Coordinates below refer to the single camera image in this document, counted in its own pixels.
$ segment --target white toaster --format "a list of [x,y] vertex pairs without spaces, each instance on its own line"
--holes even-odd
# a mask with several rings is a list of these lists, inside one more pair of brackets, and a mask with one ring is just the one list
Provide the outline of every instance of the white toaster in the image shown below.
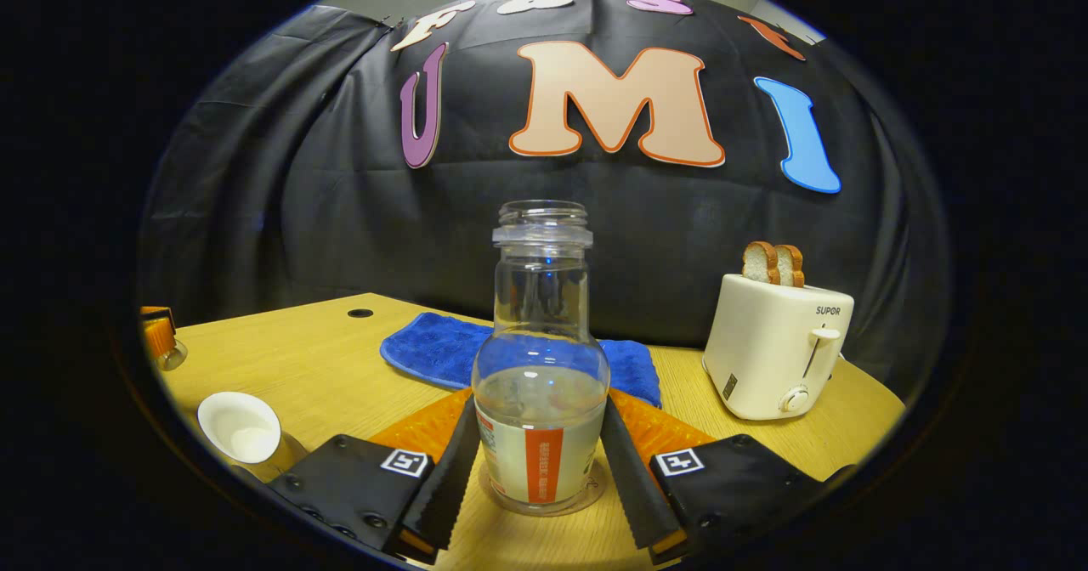
[[801,415],[831,377],[853,311],[854,297],[832,289],[726,274],[703,369],[739,418]]

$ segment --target orange letter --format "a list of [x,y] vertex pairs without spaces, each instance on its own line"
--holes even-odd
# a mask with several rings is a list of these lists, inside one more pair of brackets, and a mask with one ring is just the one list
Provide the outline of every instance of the orange letter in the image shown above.
[[396,52],[399,51],[399,49],[404,49],[405,46],[411,46],[417,44],[417,41],[426,40],[428,37],[431,37],[431,29],[438,29],[440,26],[448,24],[448,22],[454,21],[454,17],[457,16],[459,11],[469,10],[473,5],[475,5],[475,2],[473,0],[469,0],[467,2],[460,2],[458,5],[448,7],[446,10],[438,10],[437,13],[431,13],[426,14],[424,17],[419,17],[419,21],[416,22],[416,26],[412,26],[408,36],[405,36],[404,40],[394,45],[393,48],[390,49],[390,52]]
[[567,125],[567,98],[582,113],[604,150],[627,141],[650,103],[650,131],[639,140],[646,157],[666,163],[716,167],[726,150],[710,134],[698,57],[672,49],[643,49],[622,76],[613,74],[578,41],[536,41],[518,49],[533,64],[529,119],[510,136],[510,150],[526,157],[565,156],[582,146]]
[[757,33],[759,33],[759,36],[762,36],[763,39],[765,39],[766,41],[770,41],[770,44],[772,44],[774,46],[778,46],[778,49],[780,49],[780,51],[788,53],[788,55],[793,57],[796,60],[801,61],[805,60],[805,57],[802,55],[801,52],[796,52],[793,49],[790,49],[790,46],[786,44],[786,37],[782,36],[781,33],[777,33],[774,29],[770,29],[769,26],[766,26],[766,24],[762,24],[762,22],[755,21],[755,18],[742,17],[739,14],[737,15],[737,17],[740,18],[740,21],[746,22],[746,24],[754,26],[754,28],[756,29]]

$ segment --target bread slice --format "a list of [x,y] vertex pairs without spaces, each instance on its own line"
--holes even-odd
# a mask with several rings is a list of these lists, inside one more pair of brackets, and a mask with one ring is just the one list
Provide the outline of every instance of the bread slice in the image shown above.
[[805,275],[801,272],[802,257],[801,250],[796,246],[781,243],[775,247],[778,253],[778,276],[781,277],[783,287],[803,287]]
[[778,252],[769,243],[750,243],[744,249],[744,270],[741,272],[750,281],[777,285]]

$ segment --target table surface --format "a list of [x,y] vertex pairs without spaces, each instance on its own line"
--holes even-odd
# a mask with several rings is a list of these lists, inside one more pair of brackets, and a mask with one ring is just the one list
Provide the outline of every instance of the table surface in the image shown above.
[[[356,319],[349,310],[368,309]],[[298,308],[195,324],[177,330],[185,363],[160,372],[178,409],[191,415],[210,394],[260,397],[285,432],[313,450],[331,436],[362,439],[449,394],[401,374],[379,355],[388,335],[429,310],[379,295],[344,297]],[[463,321],[487,321],[459,316]],[[666,412],[717,438],[746,433],[816,480],[863,460],[903,412],[874,377],[839,359],[833,377],[807,414],[745,421],[730,414],[701,364],[702,350],[650,347]],[[530,518],[499,508],[483,493],[478,452],[448,551],[435,569],[648,569],[610,483],[576,513]],[[597,462],[608,462],[597,447]]]

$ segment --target toaster knob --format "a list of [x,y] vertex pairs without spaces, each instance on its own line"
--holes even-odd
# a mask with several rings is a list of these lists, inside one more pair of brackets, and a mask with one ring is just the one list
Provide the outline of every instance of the toaster knob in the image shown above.
[[783,412],[795,412],[808,401],[808,392],[804,388],[794,388],[786,393],[786,397],[779,402]]

